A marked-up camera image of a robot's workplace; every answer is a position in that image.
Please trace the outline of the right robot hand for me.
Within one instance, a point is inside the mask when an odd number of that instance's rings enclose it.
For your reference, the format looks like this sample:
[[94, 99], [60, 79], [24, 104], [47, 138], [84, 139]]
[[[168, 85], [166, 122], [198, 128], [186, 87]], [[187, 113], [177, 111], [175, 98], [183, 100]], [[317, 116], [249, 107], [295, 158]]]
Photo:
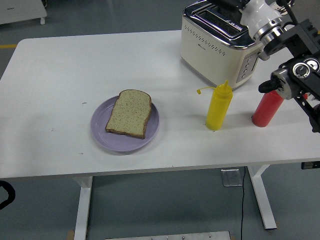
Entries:
[[283, 22], [282, 16], [264, 0], [210, 0], [229, 11], [239, 23], [248, 28], [253, 37], [266, 25], [276, 26]]

